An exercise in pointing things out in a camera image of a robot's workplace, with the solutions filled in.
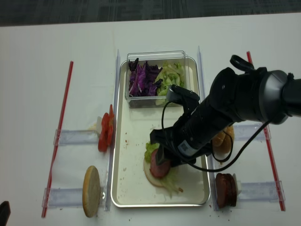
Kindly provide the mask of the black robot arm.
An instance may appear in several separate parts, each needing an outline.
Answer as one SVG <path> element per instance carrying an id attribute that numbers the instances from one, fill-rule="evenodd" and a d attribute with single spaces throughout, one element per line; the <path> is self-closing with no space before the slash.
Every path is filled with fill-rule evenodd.
<path id="1" fill-rule="evenodd" d="M 301 81 L 291 73 L 264 67 L 242 75 L 226 68 L 204 100 L 176 85 L 169 87 L 166 100 L 181 105 L 184 112 L 173 126 L 151 132 L 150 142 L 159 144 L 156 164 L 194 166 L 198 157 L 213 155 L 213 137 L 227 126 L 242 121 L 281 124 L 300 116 Z"/>

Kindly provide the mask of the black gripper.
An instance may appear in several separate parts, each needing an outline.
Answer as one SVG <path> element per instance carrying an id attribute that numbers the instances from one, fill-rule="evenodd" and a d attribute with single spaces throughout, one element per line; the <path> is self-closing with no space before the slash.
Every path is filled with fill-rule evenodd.
<path id="1" fill-rule="evenodd" d="M 211 155 L 213 148 L 212 117 L 202 117 L 200 113 L 184 113 L 171 127 L 165 126 L 165 114 L 161 116 L 161 129 L 150 133 L 150 142 L 159 143 L 157 166 L 171 162 L 171 168 L 188 164 L 194 168 L 196 159 Z"/>

